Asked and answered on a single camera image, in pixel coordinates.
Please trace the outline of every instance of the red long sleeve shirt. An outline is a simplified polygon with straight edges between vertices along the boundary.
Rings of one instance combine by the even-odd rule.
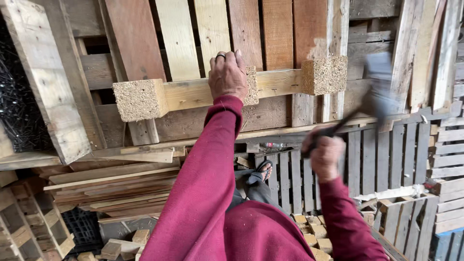
[[[221,96],[209,108],[140,261],[314,260],[298,227],[277,208],[248,200],[226,213],[242,107],[238,98]],[[341,179],[320,184],[320,191],[333,258],[388,260]]]

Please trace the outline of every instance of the right hand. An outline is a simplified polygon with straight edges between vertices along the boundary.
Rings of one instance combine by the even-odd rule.
[[[246,83],[245,62],[242,52],[219,52],[226,58],[218,56],[209,61],[211,71],[209,71],[208,84],[211,89],[213,99],[222,95],[231,95],[239,98],[242,102],[248,94]]]
[[[321,128],[315,128],[308,133],[303,141],[301,150],[307,151],[312,143],[314,133]],[[342,138],[335,136],[333,138],[322,136],[317,142],[317,147],[311,152],[311,167],[319,178],[319,183],[327,183],[336,179],[338,174],[338,158],[345,150],[345,142]]]

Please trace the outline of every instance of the black ring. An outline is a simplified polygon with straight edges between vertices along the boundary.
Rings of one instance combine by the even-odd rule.
[[[226,59],[226,56],[224,54],[218,53],[218,55],[216,55],[216,60],[218,60],[218,56],[222,56],[224,57],[224,59]]]

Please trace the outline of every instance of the black sandal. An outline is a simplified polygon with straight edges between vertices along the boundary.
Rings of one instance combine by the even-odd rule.
[[[267,169],[267,170],[263,170],[263,171],[259,171],[262,167],[264,167],[266,164],[270,163],[271,166]],[[246,183],[248,185],[251,185],[257,181],[261,181],[261,182],[264,182],[266,181],[268,175],[269,175],[269,169],[272,167],[272,161],[270,160],[265,160],[263,161],[256,169],[255,169],[255,172],[252,172],[250,174],[250,177],[248,178],[248,180],[246,181]],[[264,181],[263,181],[263,175],[262,173],[263,172],[266,172],[266,176],[264,176]]]

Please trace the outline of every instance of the stack of wood planks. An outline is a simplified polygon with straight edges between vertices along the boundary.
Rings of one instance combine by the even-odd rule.
[[[109,217],[101,222],[159,216],[180,169],[172,163],[134,163],[48,176],[55,203]]]

